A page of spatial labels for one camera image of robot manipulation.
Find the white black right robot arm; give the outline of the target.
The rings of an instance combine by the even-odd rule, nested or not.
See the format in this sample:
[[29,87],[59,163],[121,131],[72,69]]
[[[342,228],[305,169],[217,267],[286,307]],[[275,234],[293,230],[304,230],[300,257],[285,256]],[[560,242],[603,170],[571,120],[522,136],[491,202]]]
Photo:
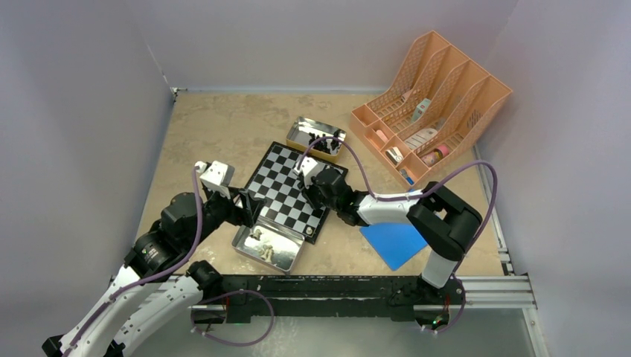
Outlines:
[[352,189],[331,166],[301,166],[295,172],[307,201],[315,208],[334,211],[347,225],[412,226],[431,249],[417,284],[419,296],[429,303],[446,294],[447,281],[487,224],[473,206],[436,181],[402,196],[377,196]]

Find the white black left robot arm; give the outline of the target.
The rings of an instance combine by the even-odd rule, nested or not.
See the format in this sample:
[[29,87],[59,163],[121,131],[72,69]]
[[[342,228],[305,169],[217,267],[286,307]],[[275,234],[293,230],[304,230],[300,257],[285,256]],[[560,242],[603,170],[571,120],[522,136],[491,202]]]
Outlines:
[[210,190],[205,195],[205,201],[197,191],[174,196],[136,240],[100,300],[71,331],[47,338],[44,354],[130,356],[185,308],[218,301],[222,275],[210,263],[197,261],[184,276],[169,278],[222,223],[253,227],[266,201],[234,187],[227,197]]

